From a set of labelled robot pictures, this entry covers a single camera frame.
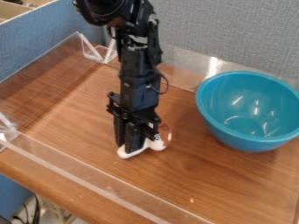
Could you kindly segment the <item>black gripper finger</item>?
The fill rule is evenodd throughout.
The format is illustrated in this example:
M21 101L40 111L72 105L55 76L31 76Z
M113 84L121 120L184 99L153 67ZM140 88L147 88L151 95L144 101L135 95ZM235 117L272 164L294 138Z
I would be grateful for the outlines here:
M116 145L121 146L125 142L124 134L125 134L125 122L121 117L113 117L113 128L115 128L115 138L116 138Z
M140 123L128 122L125 124L125 153L139 151L145 144L145 126Z

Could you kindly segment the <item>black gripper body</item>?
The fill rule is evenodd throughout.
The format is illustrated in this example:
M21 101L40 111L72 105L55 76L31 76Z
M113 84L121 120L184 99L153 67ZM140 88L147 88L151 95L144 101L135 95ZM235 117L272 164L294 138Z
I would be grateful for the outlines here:
M120 94L109 92L107 97L107 112L113 117L121 117L125 122L125 126L128 122L143 124L144 136L155 137L159 134L159 125L161 123L161 119L155 113L155 108L145 108L137 111L131 111L120 104Z

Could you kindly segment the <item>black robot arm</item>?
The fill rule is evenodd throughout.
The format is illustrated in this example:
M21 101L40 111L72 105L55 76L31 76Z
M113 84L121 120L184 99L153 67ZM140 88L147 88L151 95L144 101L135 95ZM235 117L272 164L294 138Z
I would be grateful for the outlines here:
M105 26L116 40L120 62L120 92L108 94L107 111L113 116L117 154L128 158L144 149L164 149L155 113L160 84L165 80L161 63L159 19L148 0L73 0L87 22Z

